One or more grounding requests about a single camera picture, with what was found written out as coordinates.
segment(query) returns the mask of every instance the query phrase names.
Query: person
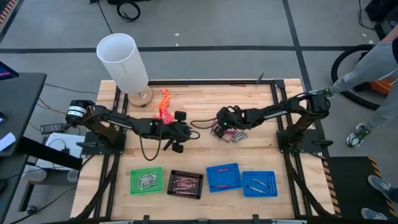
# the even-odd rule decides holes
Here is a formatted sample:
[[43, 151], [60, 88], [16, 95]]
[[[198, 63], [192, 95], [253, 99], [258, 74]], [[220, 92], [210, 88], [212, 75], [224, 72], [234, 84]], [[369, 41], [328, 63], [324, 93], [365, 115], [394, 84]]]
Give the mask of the person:
[[[398, 25], [358, 62], [352, 72], [337, 80], [333, 86], [310, 93], [324, 95], [330, 99], [335, 94], [361, 83], [387, 77], [398, 78]], [[358, 124], [354, 132], [347, 137], [347, 145], [359, 147], [373, 129], [381, 128], [383, 124], [398, 116], [397, 99], [398, 82], [394, 82], [386, 100], [374, 112], [372, 118], [366, 123]]]
[[[398, 203], [398, 188], [391, 187], [390, 183], [376, 177], [375, 175], [370, 175], [368, 177], [368, 182], [372, 187], [380, 191], [390, 201]], [[361, 214], [362, 217], [366, 219], [388, 220], [383, 213], [376, 212], [369, 208], [362, 208]]]

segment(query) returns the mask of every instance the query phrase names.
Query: black desk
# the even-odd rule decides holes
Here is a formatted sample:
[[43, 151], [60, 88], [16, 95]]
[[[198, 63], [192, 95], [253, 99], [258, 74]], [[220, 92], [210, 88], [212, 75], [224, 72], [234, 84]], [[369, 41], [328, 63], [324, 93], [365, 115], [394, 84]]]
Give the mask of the black desk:
[[14, 144], [0, 152], [0, 179], [19, 174], [7, 181], [7, 188], [0, 195], [0, 223], [6, 217], [28, 156], [72, 169], [81, 166], [81, 159], [23, 137], [46, 77], [44, 73], [20, 73], [18, 78], [0, 81], [0, 112], [7, 119], [0, 125], [0, 138], [10, 132], [16, 138]]

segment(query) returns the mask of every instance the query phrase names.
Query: blue tray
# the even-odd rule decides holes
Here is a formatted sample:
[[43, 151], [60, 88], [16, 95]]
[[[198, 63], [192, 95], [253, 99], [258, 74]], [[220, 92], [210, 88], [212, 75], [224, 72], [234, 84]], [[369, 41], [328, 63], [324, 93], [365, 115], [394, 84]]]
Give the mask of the blue tray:
[[[220, 169], [230, 169], [228, 171], [216, 172]], [[237, 163], [225, 164], [214, 167], [207, 167], [207, 181], [211, 193], [222, 192], [225, 190], [234, 190], [242, 187], [241, 173]], [[229, 188], [212, 187], [214, 185], [229, 185]]]
[[[268, 187], [257, 183], [256, 181], [252, 180], [252, 178], [261, 181], [262, 183], [268, 185]], [[245, 197], [278, 197], [274, 171], [244, 171], [242, 173], [242, 182], [243, 195]], [[249, 189], [247, 186], [262, 190], [265, 192], [265, 194]]]

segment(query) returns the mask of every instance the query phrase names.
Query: green tray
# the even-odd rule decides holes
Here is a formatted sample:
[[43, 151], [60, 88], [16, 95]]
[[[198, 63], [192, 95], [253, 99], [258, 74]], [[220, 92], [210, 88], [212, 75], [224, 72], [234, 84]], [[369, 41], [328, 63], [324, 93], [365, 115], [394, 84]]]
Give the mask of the green tray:
[[[148, 189], [140, 190], [142, 188], [139, 185], [139, 177], [142, 175], [151, 174], [156, 172], [156, 177], [158, 180], [158, 185], [149, 187]], [[146, 169], [138, 169], [130, 171], [130, 194], [131, 195], [140, 195], [140, 194], [151, 194], [156, 192], [163, 191], [163, 168], [161, 167], [153, 167]]]

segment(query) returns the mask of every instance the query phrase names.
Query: grey pants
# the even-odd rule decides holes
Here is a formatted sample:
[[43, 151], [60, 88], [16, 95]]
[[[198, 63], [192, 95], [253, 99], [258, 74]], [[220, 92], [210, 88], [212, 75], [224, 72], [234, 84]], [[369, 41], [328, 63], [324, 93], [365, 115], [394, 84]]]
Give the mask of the grey pants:
[[[392, 54], [392, 43], [378, 43], [354, 70], [340, 78], [330, 88], [332, 93], [339, 93], [369, 81], [383, 78], [398, 78], [398, 63]], [[398, 116], [398, 82], [392, 85], [386, 100], [375, 111], [370, 121], [365, 124], [368, 129], [381, 128], [383, 124]]]

